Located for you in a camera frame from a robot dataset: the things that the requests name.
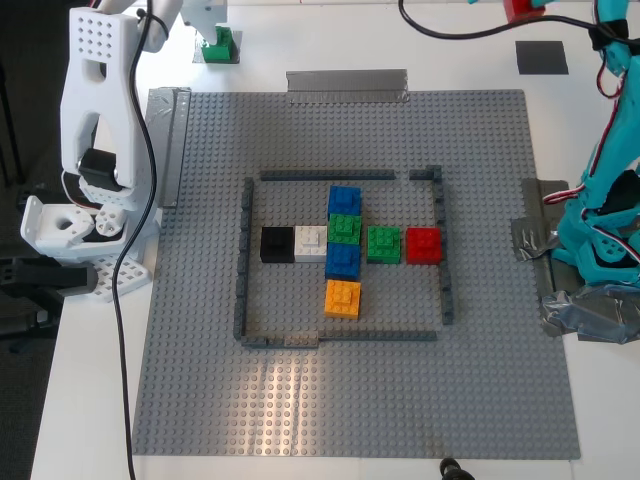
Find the orange lego brick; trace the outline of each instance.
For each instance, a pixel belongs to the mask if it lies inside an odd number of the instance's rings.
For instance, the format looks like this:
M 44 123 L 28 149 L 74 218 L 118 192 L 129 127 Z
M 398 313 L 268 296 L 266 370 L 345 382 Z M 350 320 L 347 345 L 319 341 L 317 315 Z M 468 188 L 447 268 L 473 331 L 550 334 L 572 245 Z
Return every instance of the orange lego brick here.
M 357 320 L 360 314 L 360 283 L 327 281 L 327 297 L 324 302 L 325 317 Z

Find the black cable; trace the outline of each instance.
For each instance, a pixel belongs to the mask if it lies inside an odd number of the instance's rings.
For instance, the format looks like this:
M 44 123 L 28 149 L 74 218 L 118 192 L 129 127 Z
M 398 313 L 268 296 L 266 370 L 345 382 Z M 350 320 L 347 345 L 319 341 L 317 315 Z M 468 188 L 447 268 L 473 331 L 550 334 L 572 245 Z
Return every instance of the black cable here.
M 404 0 L 398 0 L 398 10 L 400 11 L 400 15 L 411 27 L 413 27 L 418 32 L 423 35 L 427 35 L 428 37 L 438 38 L 440 40 L 474 40 L 477 38 L 489 37 L 491 35 L 496 35 L 498 33 L 506 32 L 508 30 L 513 30 L 514 28 L 523 27 L 525 25 L 531 25 L 534 23 L 541 22 L 559 22 L 567 25 L 572 25 L 574 27 L 584 28 L 585 30 L 593 30 L 596 29 L 605 37 L 614 40 L 616 42 L 622 43 L 624 45 L 629 46 L 640 46 L 640 41 L 638 40 L 628 40 L 625 38 L 620 38 L 616 36 L 616 34 L 605 24 L 594 25 L 593 23 L 585 22 L 582 20 L 578 20 L 575 18 L 564 17 L 561 15 L 546 15 L 543 17 L 531 17 L 525 18 L 523 20 L 518 20 L 517 22 L 507 23 L 505 25 L 500 25 L 498 27 L 490 28 L 488 30 L 480 30 L 478 32 L 470 32 L 470 33 L 443 33 L 437 32 L 435 30 L 431 30 L 429 28 L 423 27 L 418 22 L 416 22 L 413 18 L 409 16 L 407 11 L 404 9 Z
M 153 153 L 153 145 L 151 144 L 151 137 L 149 136 L 149 131 L 147 130 L 147 125 L 144 121 L 144 117 L 142 115 L 142 109 L 140 108 L 140 101 L 138 100 L 138 93 L 136 91 L 136 70 L 138 68 L 138 61 L 140 60 L 140 55 L 142 54 L 142 50 L 144 48 L 144 44 L 147 41 L 147 37 L 149 35 L 149 27 L 151 26 L 152 16 L 153 15 L 153 0 L 147 0 L 147 12 L 148 16 L 144 20 L 144 25 L 142 27 L 142 33 L 140 34 L 140 40 L 138 42 L 138 47 L 136 48 L 136 52 L 133 56 L 133 61 L 131 62 L 131 69 L 129 70 L 129 95 L 131 97 L 131 103 L 133 104 L 133 109 L 136 115 L 136 119 L 140 124 L 140 129 L 142 130 L 142 136 L 144 137 L 144 143 L 147 147 L 147 153 L 149 154 L 149 165 L 151 167 L 151 189 L 149 192 L 149 199 L 147 200 L 147 204 L 144 207 L 144 211 L 142 212 L 142 217 L 136 225 L 133 234 L 129 238 L 129 241 L 125 244 L 122 249 L 122 253 L 116 260 L 116 264 L 113 268 L 113 278 L 111 279 L 111 289 L 113 291 L 113 305 L 116 311 L 116 323 L 118 325 L 118 341 L 120 345 L 120 373 L 122 374 L 122 400 L 124 406 L 124 427 L 125 427 L 125 440 L 127 446 L 127 465 L 129 467 L 129 477 L 131 480 L 135 480 L 136 472 L 133 468 L 133 448 L 131 446 L 131 418 L 129 415 L 129 386 L 127 382 L 127 359 L 126 359 L 126 351 L 124 344 L 124 327 L 122 322 L 122 311 L 120 310 L 120 299 L 118 298 L 118 273 L 120 272 L 120 266 L 124 261 L 127 252 L 138 238 L 140 231 L 144 227 L 145 222 L 147 221 L 147 217 L 149 213 L 151 213 L 151 209 L 153 207 L 153 201 L 156 196 L 156 187 L 158 183 L 158 174 L 156 172 L 156 158 Z
M 139 18 L 138 23 L 140 23 L 142 21 L 142 19 L 144 17 L 147 17 L 147 16 L 149 18 L 151 18 L 153 21 L 157 22 L 158 25 L 160 25 L 160 28 L 162 28 L 162 31 L 164 32 L 164 36 L 167 37 L 166 38 L 167 40 L 169 40 L 169 29 L 167 28 L 167 24 L 164 23 L 161 18 L 159 18 L 159 17 L 157 17 L 157 16 L 155 16 L 153 14 L 150 14 L 150 15 L 147 14 L 147 12 L 145 12 L 142 8 L 139 8 L 136 11 L 136 15 L 138 15 L 138 18 Z

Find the green lego brick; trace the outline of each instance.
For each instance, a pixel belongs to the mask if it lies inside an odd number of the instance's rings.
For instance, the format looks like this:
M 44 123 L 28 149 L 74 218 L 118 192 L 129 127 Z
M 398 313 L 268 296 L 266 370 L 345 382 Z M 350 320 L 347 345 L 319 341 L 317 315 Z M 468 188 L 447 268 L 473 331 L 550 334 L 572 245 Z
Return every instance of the green lego brick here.
M 362 217 L 359 215 L 341 215 L 332 213 L 329 216 L 330 243 L 346 243 L 347 245 L 360 245 L 360 229 Z
M 236 63 L 233 58 L 233 35 L 228 27 L 216 27 L 218 35 L 217 45 L 210 45 L 206 40 L 202 41 L 202 58 L 206 63 Z
M 400 263 L 399 228 L 369 227 L 367 238 L 367 263 Z

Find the red lego brick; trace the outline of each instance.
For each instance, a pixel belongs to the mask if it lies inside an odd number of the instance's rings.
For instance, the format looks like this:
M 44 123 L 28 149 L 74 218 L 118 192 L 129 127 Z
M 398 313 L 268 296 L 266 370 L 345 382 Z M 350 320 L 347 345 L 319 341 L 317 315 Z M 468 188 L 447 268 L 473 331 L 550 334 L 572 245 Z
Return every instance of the red lego brick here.
M 503 4 L 509 23 L 525 18 L 540 17 L 545 12 L 544 7 L 533 8 L 531 0 L 503 0 Z
M 442 235 L 439 228 L 407 228 L 407 263 L 438 265 L 442 261 Z

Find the white table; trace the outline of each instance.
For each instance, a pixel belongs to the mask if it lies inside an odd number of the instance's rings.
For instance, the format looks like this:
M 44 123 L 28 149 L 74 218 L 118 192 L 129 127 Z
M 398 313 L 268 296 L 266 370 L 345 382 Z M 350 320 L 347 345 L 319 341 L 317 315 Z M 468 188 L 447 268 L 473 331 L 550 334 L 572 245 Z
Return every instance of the white table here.
M 408 5 L 419 21 L 446 31 L 504 22 L 501 5 Z M 590 19 L 588 4 L 551 9 Z M 630 25 L 640 23 L 632 5 Z M 575 184 L 611 110 L 595 88 L 600 61 L 585 31 L 563 25 L 525 27 L 472 42 L 441 42 L 404 24 L 394 5 L 234 7 L 242 30 L 240 65 L 193 65 L 193 30 L 176 25 L 162 52 L 145 55 L 138 82 L 194 91 L 286 91 L 287 70 L 406 68 L 410 90 L 523 89 L 536 167 L 542 179 Z M 520 76 L 514 40 L 562 40 L 568 76 Z M 147 266 L 153 268 L 155 248 Z M 122 301 L 135 406 L 151 285 Z M 632 475 L 640 440 L 640 343 L 627 346 L 564 339 L 582 459 L 464 461 L 480 479 L 601 480 Z M 438 460 L 358 458 L 136 457 L 139 479 L 439 479 Z M 113 306 L 84 298 L 65 303 L 40 437 L 34 480 L 125 479 L 120 370 Z

